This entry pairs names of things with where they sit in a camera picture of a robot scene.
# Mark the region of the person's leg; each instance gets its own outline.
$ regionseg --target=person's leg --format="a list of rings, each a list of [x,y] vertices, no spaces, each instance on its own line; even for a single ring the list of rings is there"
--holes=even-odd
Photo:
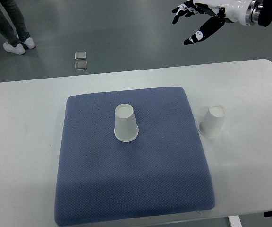
[[[8,40],[8,43],[13,47],[16,47],[20,43],[19,39],[14,35],[13,28],[11,27],[1,10],[0,33]]]
[[[0,3],[5,8],[10,19],[12,20],[13,25],[17,30],[19,39],[24,42],[27,38],[30,37],[30,34],[27,31],[25,20],[19,7],[14,0],[0,0]]]

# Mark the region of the white sneaker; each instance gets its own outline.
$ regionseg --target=white sneaker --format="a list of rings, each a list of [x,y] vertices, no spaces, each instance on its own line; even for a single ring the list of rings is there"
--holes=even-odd
[[[24,42],[22,42],[23,44],[25,44],[29,49],[33,49],[35,47],[35,43],[33,41],[33,38],[29,37],[27,38]]]
[[[26,53],[22,44],[18,44],[16,47],[13,47],[8,42],[5,42],[5,43],[3,43],[3,47],[4,47],[4,50],[9,53],[15,53],[18,55],[22,55],[22,54]]]

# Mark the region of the white paper cup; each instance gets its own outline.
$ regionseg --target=white paper cup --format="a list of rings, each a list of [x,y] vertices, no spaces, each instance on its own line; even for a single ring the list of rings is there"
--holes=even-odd
[[[198,125],[199,132],[207,138],[216,138],[221,134],[225,118],[222,105],[212,105]]]
[[[130,142],[138,136],[139,128],[136,123],[134,109],[129,104],[120,104],[115,109],[116,138],[122,142]]]

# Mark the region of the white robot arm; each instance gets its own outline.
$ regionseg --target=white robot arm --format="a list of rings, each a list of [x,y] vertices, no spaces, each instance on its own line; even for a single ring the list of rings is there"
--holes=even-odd
[[[190,17],[195,14],[212,16],[184,45],[203,41],[218,31],[225,22],[239,22],[245,26],[258,23],[268,26],[272,21],[272,0],[187,0],[173,11],[173,24],[183,15]]]

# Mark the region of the gray floor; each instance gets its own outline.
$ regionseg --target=gray floor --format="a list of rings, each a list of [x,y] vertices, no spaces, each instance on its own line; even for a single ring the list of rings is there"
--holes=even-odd
[[[0,82],[143,70],[227,61],[272,61],[272,26],[226,24],[208,40],[184,46],[209,18],[181,18],[180,0],[17,0],[37,47],[23,56],[3,50]],[[74,70],[74,53],[87,51],[88,69]],[[244,227],[272,227],[263,214],[241,216]],[[167,225],[228,227],[227,218]]]

